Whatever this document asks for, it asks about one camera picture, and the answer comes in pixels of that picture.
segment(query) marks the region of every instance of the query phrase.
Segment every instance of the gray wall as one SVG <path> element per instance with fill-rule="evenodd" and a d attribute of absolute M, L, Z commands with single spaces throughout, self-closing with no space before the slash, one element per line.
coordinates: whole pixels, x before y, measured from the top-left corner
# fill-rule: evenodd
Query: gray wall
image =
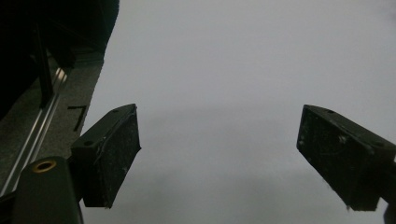
<path fill-rule="evenodd" d="M 120 1 L 83 131 L 135 103 L 142 150 L 86 223 L 382 223 L 297 150 L 304 104 L 396 142 L 396 3 Z"/>

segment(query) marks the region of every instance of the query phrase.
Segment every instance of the brass screw hole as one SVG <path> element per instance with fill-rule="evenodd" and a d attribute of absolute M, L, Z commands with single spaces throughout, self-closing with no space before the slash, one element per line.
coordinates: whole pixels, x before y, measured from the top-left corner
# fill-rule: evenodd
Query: brass screw hole
<path fill-rule="evenodd" d="M 33 167 L 33 172 L 44 173 L 56 166 L 56 161 L 42 161 Z"/>

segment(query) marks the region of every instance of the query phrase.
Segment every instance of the white background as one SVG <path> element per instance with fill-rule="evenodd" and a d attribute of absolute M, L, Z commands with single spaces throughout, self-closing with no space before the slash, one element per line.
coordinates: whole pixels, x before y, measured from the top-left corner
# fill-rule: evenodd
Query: white background
<path fill-rule="evenodd" d="M 137 105 L 142 150 L 85 223 L 383 223 L 296 148 L 303 105 L 396 142 L 396 2 L 121 0 L 83 132 Z"/>

